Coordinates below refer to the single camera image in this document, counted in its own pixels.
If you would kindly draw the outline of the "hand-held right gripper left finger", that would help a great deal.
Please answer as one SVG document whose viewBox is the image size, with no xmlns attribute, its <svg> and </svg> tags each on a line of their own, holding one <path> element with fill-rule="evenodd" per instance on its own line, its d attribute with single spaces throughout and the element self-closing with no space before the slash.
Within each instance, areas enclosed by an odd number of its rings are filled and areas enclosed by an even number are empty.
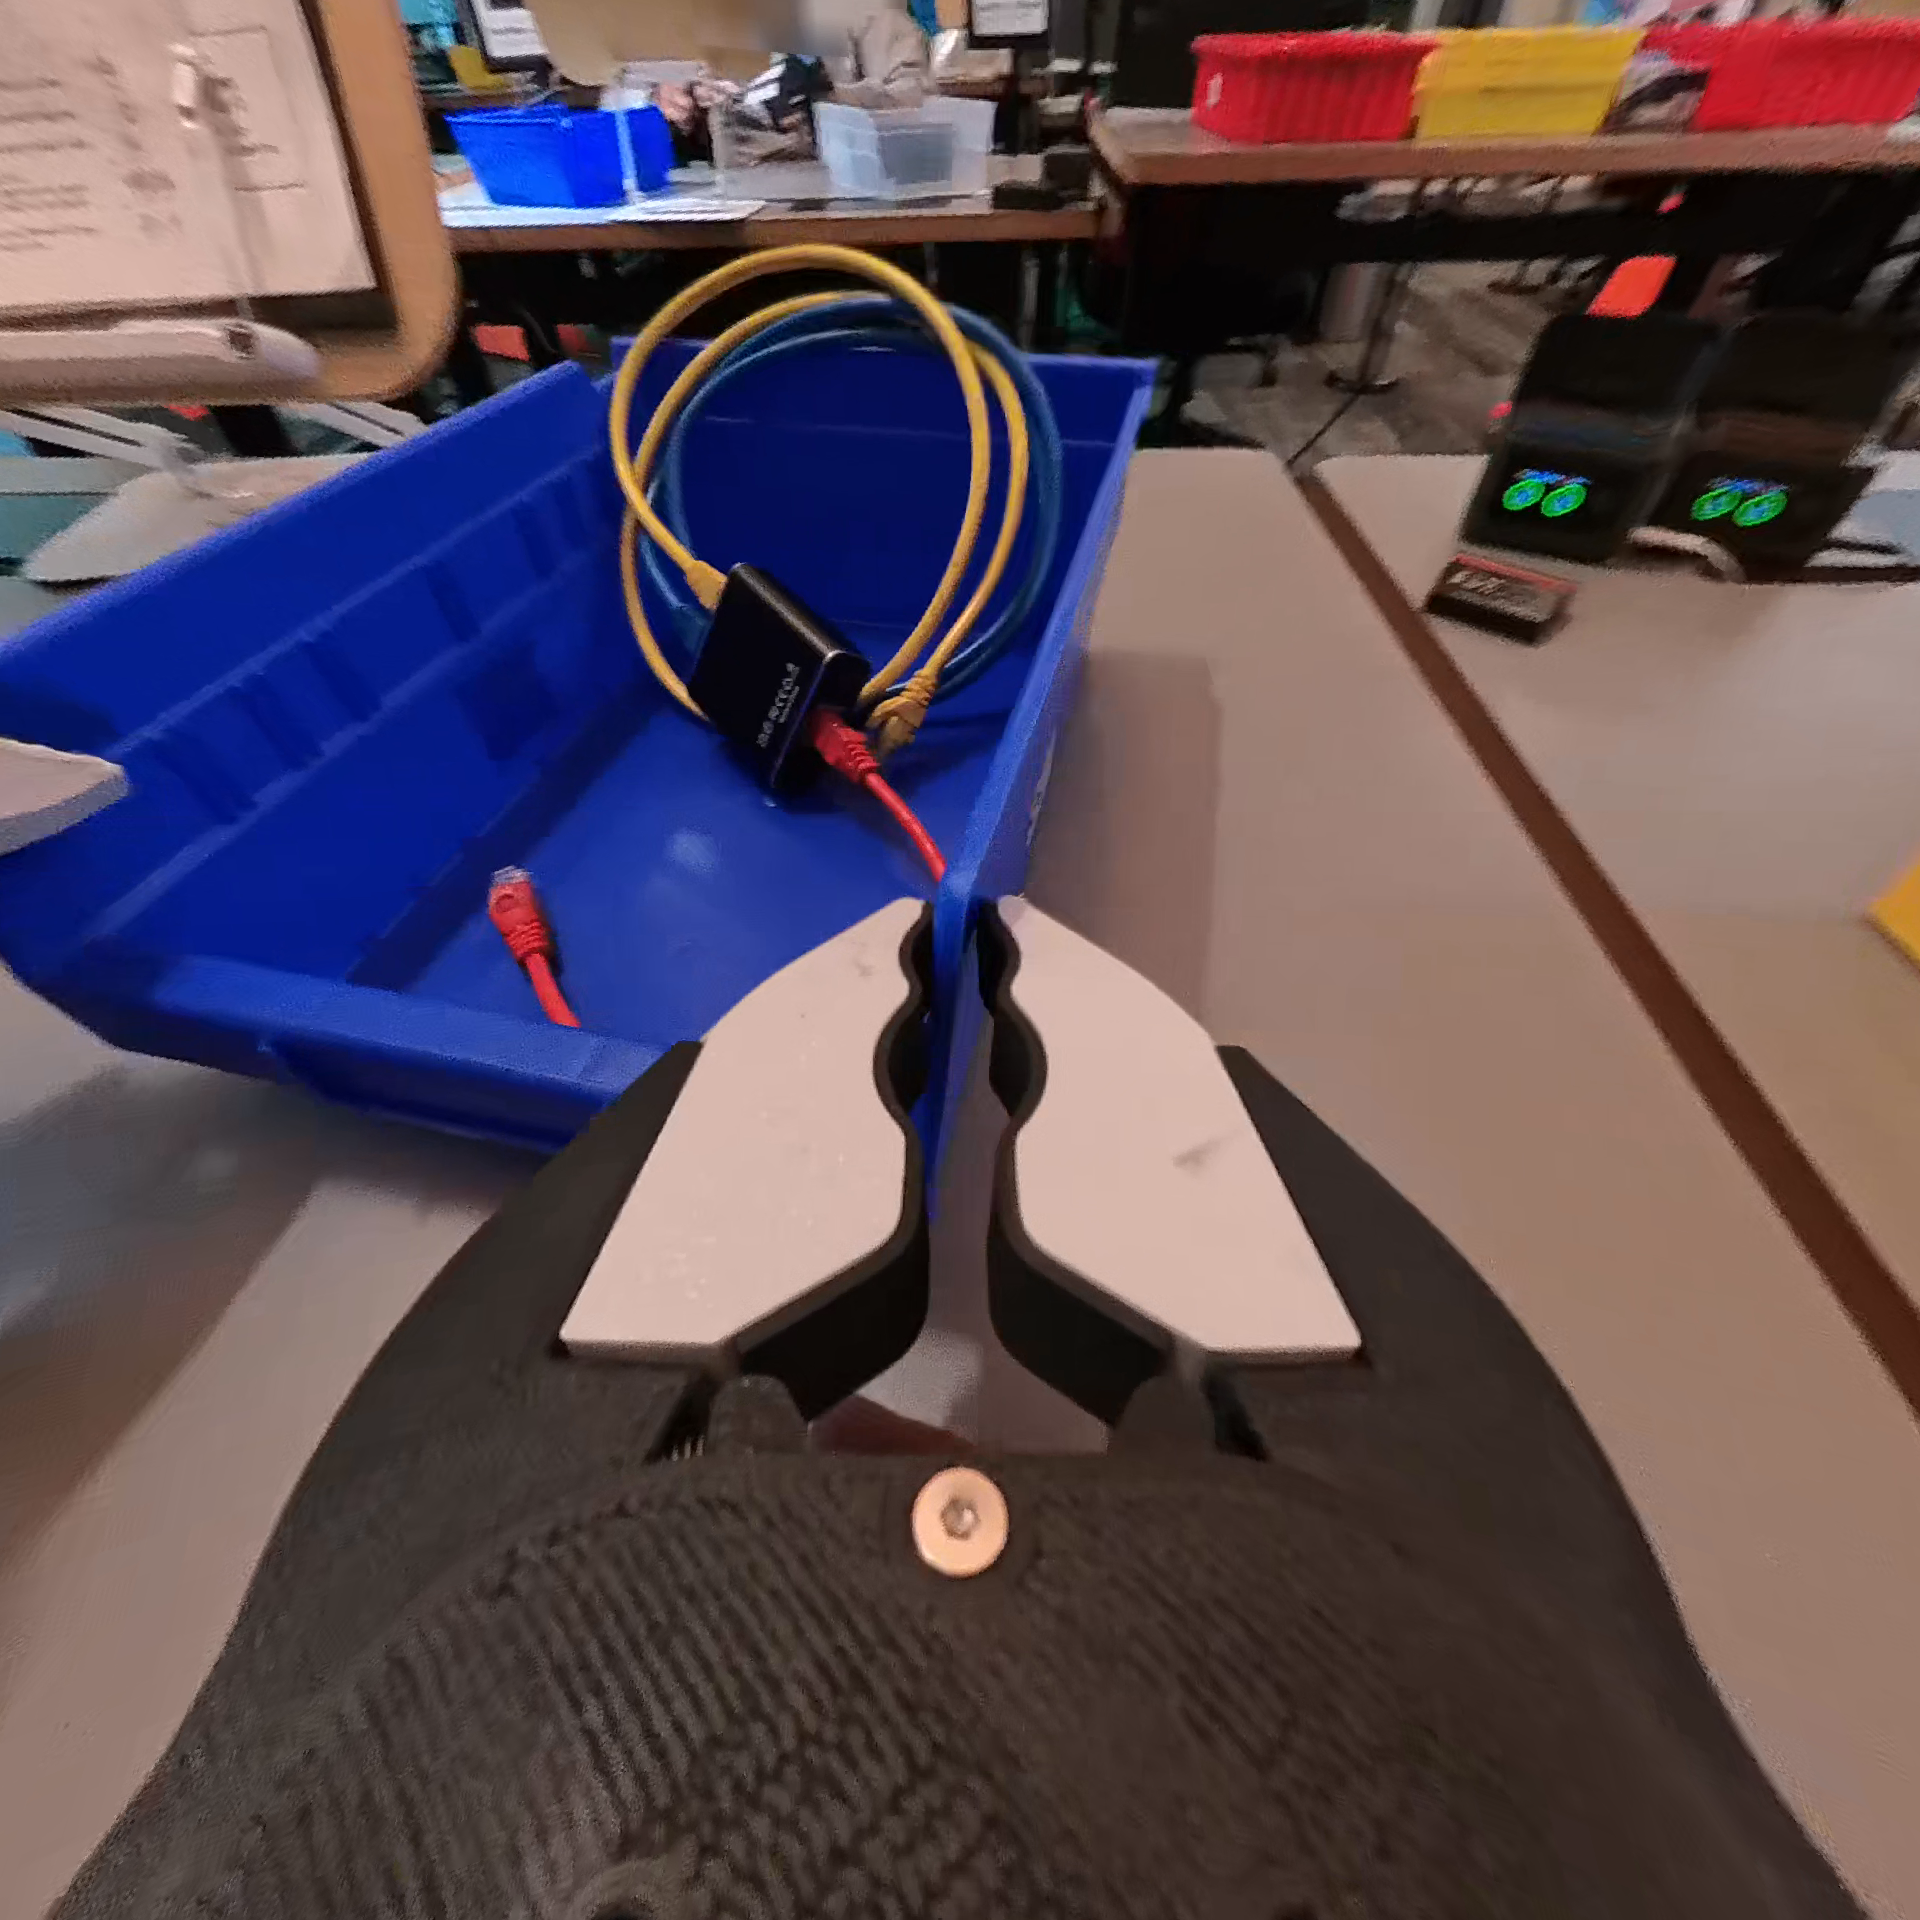
<svg viewBox="0 0 1920 1920">
<path fill-rule="evenodd" d="M 573 1360 L 850 1399 L 927 1318 L 930 904 L 805 950 L 694 1047 L 559 1326 Z"/>
</svg>

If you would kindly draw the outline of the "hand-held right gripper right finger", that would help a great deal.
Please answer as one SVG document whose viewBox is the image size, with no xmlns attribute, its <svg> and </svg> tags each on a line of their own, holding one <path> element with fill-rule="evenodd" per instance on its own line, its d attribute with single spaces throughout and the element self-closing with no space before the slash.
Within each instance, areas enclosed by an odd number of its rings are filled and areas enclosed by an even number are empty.
<svg viewBox="0 0 1920 1920">
<path fill-rule="evenodd" d="M 1359 1330 L 1210 1033 L 1019 895 L 979 909 L 998 1344 L 1103 1425 L 1136 1391 L 1351 1361 Z"/>
</svg>

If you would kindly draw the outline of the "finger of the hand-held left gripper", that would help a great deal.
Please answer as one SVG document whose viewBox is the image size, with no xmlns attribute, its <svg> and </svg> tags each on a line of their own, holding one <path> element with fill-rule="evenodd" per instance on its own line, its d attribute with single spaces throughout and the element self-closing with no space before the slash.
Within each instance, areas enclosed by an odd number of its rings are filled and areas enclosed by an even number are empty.
<svg viewBox="0 0 1920 1920">
<path fill-rule="evenodd" d="M 128 773 L 107 758 L 2 737 L 2 857 L 124 799 Z"/>
</svg>

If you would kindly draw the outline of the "blue plastic bin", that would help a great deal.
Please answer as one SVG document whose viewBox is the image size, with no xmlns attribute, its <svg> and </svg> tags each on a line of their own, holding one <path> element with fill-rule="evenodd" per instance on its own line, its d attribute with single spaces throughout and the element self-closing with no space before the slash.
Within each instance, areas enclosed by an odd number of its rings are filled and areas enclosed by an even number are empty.
<svg viewBox="0 0 1920 1920">
<path fill-rule="evenodd" d="M 507 208 L 612 208 L 667 186 L 678 164 L 658 108 L 562 102 L 450 112 L 445 127 L 487 198 Z"/>
<path fill-rule="evenodd" d="M 1030 368 L 1062 430 L 1060 549 L 1011 654 L 895 758 L 950 861 L 927 1149 L 981 1021 L 975 900 L 1024 889 L 1152 388 L 1119 359 Z M 768 566 L 879 660 L 966 497 L 944 361 L 798 354 L 694 428 L 692 549 Z M 780 804 L 671 705 L 619 517 L 607 393 L 558 368 L 4 639 L 4 736 L 130 785 L 4 854 L 4 962 L 120 1049 L 552 1149 L 765 976 L 927 895 L 870 801 Z M 488 926 L 501 865 L 532 873 L 582 1033 Z"/>
</svg>

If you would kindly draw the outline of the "black network splitter box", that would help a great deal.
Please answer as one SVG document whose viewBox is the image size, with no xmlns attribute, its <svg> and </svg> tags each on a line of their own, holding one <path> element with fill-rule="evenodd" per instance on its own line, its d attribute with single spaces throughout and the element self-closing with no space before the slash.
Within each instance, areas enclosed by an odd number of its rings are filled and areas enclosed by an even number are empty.
<svg viewBox="0 0 1920 1920">
<path fill-rule="evenodd" d="M 771 570 L 726 570 L 706 634 L 685 676 L 687 696 L 757 783 L 788 799 L 815 783 L 820 713 L 848 720 L 874 665 Z"/>
</svg>

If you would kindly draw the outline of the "grey desk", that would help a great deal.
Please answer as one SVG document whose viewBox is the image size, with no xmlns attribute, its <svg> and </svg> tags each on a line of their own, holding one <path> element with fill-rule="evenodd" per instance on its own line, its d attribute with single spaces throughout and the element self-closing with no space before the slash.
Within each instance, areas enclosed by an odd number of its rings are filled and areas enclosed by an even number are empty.
<svg viewBox="0 0 1920 1920">
<path fill-rule="evenodd" d="M 1302 490 L 1602 954 L 1915 1408 L 1915 588 L 1578 566 L 1540 644 L 1423 612 L 1467 454 Z"/>
<path fill-rule="evenodd" d="M 1912 1412 L 1276 461 L 1136 457 L 1027 890 L 1472 1258 L 1808 1832 L 1915 1914 Z M 44 1914 L 532 1162 L 135 1061 L 12 977 L 2 1097 L 2 1904 Z"/>
</svg>

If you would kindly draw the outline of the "wooden instruction board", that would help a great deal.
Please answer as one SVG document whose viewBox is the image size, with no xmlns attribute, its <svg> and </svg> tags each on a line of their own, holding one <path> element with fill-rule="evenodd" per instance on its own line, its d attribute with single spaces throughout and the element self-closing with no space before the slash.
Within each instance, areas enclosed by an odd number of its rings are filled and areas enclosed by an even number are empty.
<svg viewBox="0 0 1920 1920">
<path fill-rule="evenodd" d="M 396 5 L 2 5 L 7 404 L 388 400 L 460 300 Z"/>
</svg>

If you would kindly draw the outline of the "small black red box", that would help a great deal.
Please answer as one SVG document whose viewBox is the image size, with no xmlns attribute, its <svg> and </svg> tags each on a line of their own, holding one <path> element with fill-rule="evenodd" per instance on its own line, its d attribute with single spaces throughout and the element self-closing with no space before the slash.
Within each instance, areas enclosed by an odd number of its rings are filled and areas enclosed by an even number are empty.
<svg viewBox="0 0 1920 1920">
<path fill-rule="evenodd" d="M 1578 588 L 1536 566 L 1455 550 L 1423 597 L 1429 616 L 1488 633 L 1525 647 L 1557 634 L 1573 609 Z"/>
</svg>

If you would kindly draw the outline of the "black device with green display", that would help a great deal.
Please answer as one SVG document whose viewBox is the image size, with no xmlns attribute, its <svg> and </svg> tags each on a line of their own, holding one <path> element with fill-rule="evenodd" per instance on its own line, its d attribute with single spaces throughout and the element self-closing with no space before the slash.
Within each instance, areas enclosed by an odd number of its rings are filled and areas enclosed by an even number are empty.
<svg viewBox="0 0 1920 1920">
<path fill-rule="evenodd" d="M 1915 368 L 1915 326 L 1766 311 L 1727 328 L 1634 532 L 1725 581 L 1811 573 L 1871 478 L 1860 450 Z"/>
<path fill-rule="evenodd" d="M 1575 565 L 1616 559 L 1647 520 L 1720 328 L 1677 313 L 1550 319 L 1459 537 Z"/>
</svg>

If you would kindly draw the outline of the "wooden top table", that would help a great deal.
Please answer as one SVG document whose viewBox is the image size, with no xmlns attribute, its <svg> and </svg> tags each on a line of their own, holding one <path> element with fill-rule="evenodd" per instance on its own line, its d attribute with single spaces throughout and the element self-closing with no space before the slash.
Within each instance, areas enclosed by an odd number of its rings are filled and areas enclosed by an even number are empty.
<svg viewBox="0 0 1920 1920">
<path fill-rule="evenodd" d="M 472 183 L 438 193 L 438 216 L 458 256 L 1035 246 L 1086 241 L 1102 229 L 1093 200 L 1003 208 L 990 196 L 898 206 L 832 198 L 813 208 L 667 193 L 622 208 L 514 208 L 492 204 Z"/>
<path fill-rule="evenodd" d="M 1247 342 L 1389 338 L 1412 270 L 1671 262 L 1695 319 L 1843 311 L 1915 237 L 1915 127 L 1247 144 L 1189 112 L 1094 109 L 1094 236 L 1072 288 L 1119 351 L 1191 377 Z"/>
</svg>

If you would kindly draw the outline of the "clear plastic container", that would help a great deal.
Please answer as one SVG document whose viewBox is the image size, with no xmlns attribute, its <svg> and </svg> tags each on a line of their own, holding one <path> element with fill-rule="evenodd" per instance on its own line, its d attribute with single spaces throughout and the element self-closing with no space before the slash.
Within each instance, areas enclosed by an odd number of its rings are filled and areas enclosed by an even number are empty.
<svg viewBox="0 0 1920 1920">
<path fill-rule="evenodd" d="M 829 191 L 848 200 L 948 200 L 990 191 L 995 102 L 934 96 L 917 108 L 815 102 Z"/>
</svg>

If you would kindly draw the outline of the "red plastic basket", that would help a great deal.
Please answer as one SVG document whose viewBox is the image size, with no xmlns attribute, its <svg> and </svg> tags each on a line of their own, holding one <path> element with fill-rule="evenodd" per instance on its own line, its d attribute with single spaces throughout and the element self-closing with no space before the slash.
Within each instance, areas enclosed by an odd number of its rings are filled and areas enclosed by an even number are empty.
<svg viewBox="0 0 1920 1920">
<path fill-rule="evenodd" d="M 1902 15 L 1659 22 L 1638 49 L 1704 74 L 1693 133 L 1891 127 L 1918 96 L 1918 20 Z"/>
<path fill-rule="evenodd" d="M 1232 144 L 1400 142 L 1443 48 L 1403 32 L 1214 32 L 1194 39 L 1194 124 Z"/>
</svg>

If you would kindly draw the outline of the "yellow storage basket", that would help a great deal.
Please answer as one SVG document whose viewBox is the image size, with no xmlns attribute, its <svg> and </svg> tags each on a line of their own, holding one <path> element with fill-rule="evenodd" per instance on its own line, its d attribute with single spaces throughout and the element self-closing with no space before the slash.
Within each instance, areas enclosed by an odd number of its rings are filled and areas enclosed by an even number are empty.
<svg viewBox="0 0 1920 1920">
<path fill-rule="evenodd" d="M 1638 26 L 1440 29 L 1412 84 L 1411 137 L 1589 137 L 1640 39 Z"/>
</svg>

